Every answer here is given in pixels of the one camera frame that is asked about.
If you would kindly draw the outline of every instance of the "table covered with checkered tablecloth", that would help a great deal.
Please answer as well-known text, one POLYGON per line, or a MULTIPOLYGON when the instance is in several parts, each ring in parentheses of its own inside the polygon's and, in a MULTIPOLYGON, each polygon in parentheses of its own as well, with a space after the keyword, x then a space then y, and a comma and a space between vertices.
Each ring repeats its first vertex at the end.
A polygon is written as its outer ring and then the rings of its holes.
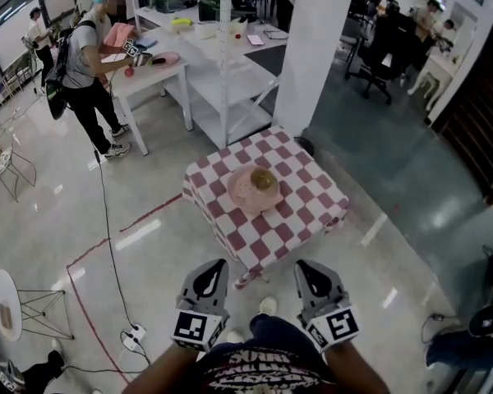
POLYGON ((246 267, 235 282, 238 289, 317 232, 341 224, 348 207, 334 181, 279 126, 190 165, 182 192, 199 206, 221 245, 246 267), (270 169, 283 196, 259 215, 243 212, 227 192, 232 172, 247 164, 270 169))

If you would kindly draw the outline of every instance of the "office chair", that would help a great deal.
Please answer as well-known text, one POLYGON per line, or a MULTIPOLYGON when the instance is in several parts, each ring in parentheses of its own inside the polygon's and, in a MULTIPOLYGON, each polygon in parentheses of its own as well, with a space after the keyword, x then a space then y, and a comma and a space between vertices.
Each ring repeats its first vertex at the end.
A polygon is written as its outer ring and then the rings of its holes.
POLYGON ((369 89, 375 85, 387 96, 388 105, 393 102, 391 94, 387 91, 387 82, 398 78, 405 71, 414 36, 411 34, 411 28, 406 28, 404 17, 397 13, 379 17, 371 46, 367 48, 361 45, 358 51, 358 56, 363 60, 360 71, 345 73, 345 80, 351 76, 368 80, 369 84, 363 93, 365 99, 369 99, 369 89))

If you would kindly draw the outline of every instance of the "black backpack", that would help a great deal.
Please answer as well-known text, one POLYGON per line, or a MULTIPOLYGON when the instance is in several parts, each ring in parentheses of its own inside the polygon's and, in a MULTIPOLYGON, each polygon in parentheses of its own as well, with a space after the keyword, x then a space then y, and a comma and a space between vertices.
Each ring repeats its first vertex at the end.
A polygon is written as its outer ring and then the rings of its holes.
POLYGON ((75 28, 62 30, 58 34, 58 55, 57 63, 48 73, 46 78, 46 94, 48 96, 48 105, 51 115, 55 120, 58 120, 64 113, 67 106, 67 101, 64 98, 64 86, 62 82, 66 77, 66 64, 69 51, 69 38, 74 30, 82 26, 89 26, 96 30, 93 21, 82 21, 75 28))

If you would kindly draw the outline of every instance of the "dark wooden door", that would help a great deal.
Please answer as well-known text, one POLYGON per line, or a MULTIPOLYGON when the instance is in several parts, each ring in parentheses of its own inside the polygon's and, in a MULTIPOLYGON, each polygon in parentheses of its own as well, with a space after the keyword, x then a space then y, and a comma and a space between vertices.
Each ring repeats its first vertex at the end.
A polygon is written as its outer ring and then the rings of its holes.
POLYGON ((493 203, 493 28, 477 62, 433 129, 441 133, 493 203))

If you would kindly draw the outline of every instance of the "power strip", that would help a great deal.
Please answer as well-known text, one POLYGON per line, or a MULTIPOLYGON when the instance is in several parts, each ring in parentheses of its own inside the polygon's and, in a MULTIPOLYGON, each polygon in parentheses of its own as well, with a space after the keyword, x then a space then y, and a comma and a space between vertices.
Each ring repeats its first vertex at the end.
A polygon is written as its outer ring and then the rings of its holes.
POLYGON ((136 328, 132 328, 130 332, 126 332, 130 334, 130 336, 126 336, 126 338, 122 339, 122 344, 131 351, 134 351, 138 346, 138 343, 141 343, 141 340, 144 338, 146 334, 146 330, 140 324, 133 324, 136 328))

